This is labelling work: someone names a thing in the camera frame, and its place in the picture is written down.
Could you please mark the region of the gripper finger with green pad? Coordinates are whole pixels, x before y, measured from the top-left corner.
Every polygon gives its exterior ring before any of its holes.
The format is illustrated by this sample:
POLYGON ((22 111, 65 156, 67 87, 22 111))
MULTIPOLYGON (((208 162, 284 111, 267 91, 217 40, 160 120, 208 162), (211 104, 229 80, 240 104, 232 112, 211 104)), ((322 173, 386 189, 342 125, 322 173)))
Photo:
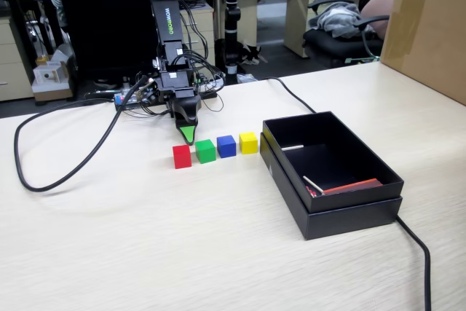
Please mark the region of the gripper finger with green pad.
POLYGON ((196 125, 188 125, 188 126, 180 126, 177 127, 177 130, 183 136, 184 141, 188 145, 193 145, 195 142, 195 132, 196 132, 196 125))

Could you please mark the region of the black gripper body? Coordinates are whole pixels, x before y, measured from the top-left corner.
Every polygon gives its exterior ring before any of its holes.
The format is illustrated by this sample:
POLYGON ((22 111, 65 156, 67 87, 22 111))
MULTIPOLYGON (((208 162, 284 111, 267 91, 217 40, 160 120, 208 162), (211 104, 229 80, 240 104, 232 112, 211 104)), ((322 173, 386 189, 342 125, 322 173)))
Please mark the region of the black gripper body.
POLYGON ((156 78, 157 101, 181 102, 196 101, 194 88, 191 86, 186 71, 162 72, 156 78))

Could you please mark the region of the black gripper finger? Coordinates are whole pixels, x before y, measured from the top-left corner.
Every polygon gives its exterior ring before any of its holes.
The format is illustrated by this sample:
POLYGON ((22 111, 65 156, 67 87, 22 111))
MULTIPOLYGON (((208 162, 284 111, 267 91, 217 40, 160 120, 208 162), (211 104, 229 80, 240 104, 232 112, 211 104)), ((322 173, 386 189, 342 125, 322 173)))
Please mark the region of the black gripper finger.
POLYGON ((192 97, 173 98, 173 113, 176 127, 196 127, 197 112, 201 109, 201 98, 192 97))

